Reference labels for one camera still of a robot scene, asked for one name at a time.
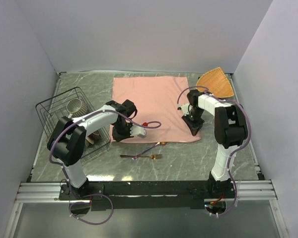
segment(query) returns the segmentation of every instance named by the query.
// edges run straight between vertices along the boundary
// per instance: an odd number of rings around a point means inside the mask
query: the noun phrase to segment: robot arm
[[[201,119],[204,111],[215,118],[215,139],[218,143],[218,152],[215,165],[212,168],[210,179],[215,182],[230,181],[227,164],[230,154],[242,145],[248,136],[245,117],[236,105],[218,101],[216,98],[198,90],[191,90],[187,98],[188,104],[178,108],[182,110],[182,119],[189,126],[192,135],[196,135],[203,125]],[[235,154],[230,159],[229,168],[233,165]]]
[[[139,137],[146,136],[146,129],[130,122],[126,122],[121,115],[114,113],[113,111],[119,112],[126,117],[130,117],[133,113],[137,114],[136,106],[129,100],[126,100],[123,104],[110,101],[102,108],[84,115],[83,117],[73,119],[62,117],[58,121],[52,132],[51,138],[49,139],[47,148],[51,150],[54,141],[62,131],[73,123],[81,121],[61,137],[53,151],[53,156],[62,164],[62,169],[65,170],[68,180],[78,196],[86,194],[86,189],[88,187],[88,179],[83,172],[80,162],[87,136],[108,124],[114,126],[112,135],[117,142],[136,135]]]

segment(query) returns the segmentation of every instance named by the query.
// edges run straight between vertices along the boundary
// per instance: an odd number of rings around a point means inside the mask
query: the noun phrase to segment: pink napkin
[[[138,110],[137,116],[133,119],[135,122],[143,124],[157,120],[162,123],[162,126],[157,129],[147,129],[146,138],[136,136],[121,142],[192,142],[201,139],[199,133],[192,136],[189,127],[181,118],[181,111],[177,110],[177,98],[188,86],[186,77],[114,78],[113,100],[118,103],[123,103],[126,99],[134,102]],[[180,104],[188,102],[187,93],[182,94]],[[113,140],[112,126],[110,136]]]

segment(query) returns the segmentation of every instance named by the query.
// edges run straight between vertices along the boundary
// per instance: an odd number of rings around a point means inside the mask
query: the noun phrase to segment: metal cup
[[[69,113],[69,118],[78,118],[87,114],[88,107],[87,104],[81,99],[74,98],[68,102],[68,104],[66,105],[66,110]]]

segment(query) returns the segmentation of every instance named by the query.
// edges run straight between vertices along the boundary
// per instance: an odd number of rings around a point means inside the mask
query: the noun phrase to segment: black wire rack
[[[39,116],[47,139],[52,134],[59,119],[69,115],[68,111],[66,110],[66,105],[74,98],[79,98],[86,103],[88,107],[87,113],[93,112],[95,110],[86,95],[79,87],[67,90],[35,105],[36,112]],[[110,137],[107,130],[105,128],[101,128],[98,131],[100,133],[101,139],[95,141],[93,145],[90,144],[87,148],[84,148],[84,152],[81,157],[82,163],[87,162],[89,159],[95,158],[95,155],[99,154],[100,152],[108,150]]]

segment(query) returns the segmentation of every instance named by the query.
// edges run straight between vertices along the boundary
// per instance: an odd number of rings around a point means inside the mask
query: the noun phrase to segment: white backdrop
[[[274,0],[234,74],[252,142],[298,238],[298,0]]]
[[[271,0],[16,0],[56,71],[235,71]]]
[[[52,96],[57,75],[14,0],[0,0],[0,237],[42,134],[35,104]]]

